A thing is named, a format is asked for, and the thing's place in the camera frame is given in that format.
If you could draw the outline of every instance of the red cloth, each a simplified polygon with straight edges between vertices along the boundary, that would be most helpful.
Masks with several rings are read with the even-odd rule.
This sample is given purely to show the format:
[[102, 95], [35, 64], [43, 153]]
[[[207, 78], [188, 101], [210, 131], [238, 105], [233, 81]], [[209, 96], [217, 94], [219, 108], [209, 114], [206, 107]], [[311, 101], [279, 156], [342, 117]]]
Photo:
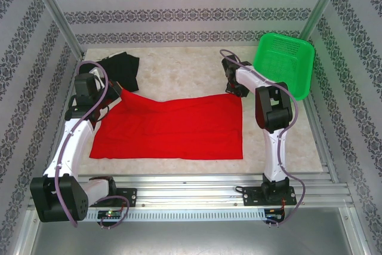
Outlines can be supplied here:
[[126, 90], [101, 122], [91, 158], [242, 159], [241, 99], [156, 102]]

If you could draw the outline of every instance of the beige table surface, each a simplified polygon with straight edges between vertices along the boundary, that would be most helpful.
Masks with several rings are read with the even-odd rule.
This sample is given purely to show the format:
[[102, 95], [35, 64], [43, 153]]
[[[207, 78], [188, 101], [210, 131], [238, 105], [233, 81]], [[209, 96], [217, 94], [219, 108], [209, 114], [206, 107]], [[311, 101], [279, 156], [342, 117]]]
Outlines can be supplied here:
[[[137, 94], [157, 101], [223, 94], [227, 84], [221, 47], [89, 49], [86, 60], [126, 51], [140, 58]], [[225, 47], [242, 61], [253, 62], [257, 47]], [[242, 99], [244, 159], [91, 159], [93, 137], [87, 143], [80, 174], [224, 174], [262, 173], [265, 166], [262, 130], [254, 118], [254, 95]], [[322, 171], [303, 102], [296, 125], [286, 137], [286, 168], [292, 172]]]

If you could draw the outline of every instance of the black cloth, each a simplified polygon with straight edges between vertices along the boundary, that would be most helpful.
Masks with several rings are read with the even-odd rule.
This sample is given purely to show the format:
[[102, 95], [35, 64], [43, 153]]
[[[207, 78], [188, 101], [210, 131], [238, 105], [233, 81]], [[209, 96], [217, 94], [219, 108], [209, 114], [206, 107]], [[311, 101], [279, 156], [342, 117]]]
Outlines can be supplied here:
[[[127, 54], [126, 52], [102, 59], [98, 62], [105, 69], [109, 79], [117, 81], [122, 88], [129, 92], [138, 91], [137, 74], [139, 58]], [[79, 68], [79, 73], [88, 73], [95, 66], [84, 64]]]

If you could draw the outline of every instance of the green basket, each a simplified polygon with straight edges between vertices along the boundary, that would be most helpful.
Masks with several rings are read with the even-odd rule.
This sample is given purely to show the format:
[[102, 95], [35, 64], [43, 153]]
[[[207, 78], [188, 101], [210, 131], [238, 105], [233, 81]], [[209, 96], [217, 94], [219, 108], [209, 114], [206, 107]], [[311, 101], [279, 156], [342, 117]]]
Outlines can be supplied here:
[[309, 94], [315, 49], [304, 40], [276, 33], [260, 39], [253, 67], [266, 78], [285, 82], [296, 100]]

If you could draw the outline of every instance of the patterned wallpaper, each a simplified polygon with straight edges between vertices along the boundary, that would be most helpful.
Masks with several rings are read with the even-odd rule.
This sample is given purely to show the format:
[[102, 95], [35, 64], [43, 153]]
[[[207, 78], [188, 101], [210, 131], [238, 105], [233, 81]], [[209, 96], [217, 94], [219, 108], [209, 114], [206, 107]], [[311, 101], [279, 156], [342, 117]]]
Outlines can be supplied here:
[[382, 254], [381, 0], [331, 0], [312, 34], [312, 96], [373, 254]]
[[84, 49], [252, 45], [296, 36], [317, 0], [57, 0]]
[[0, 254], [50, 157], [76, 60], [42, 0], [0, 0]]

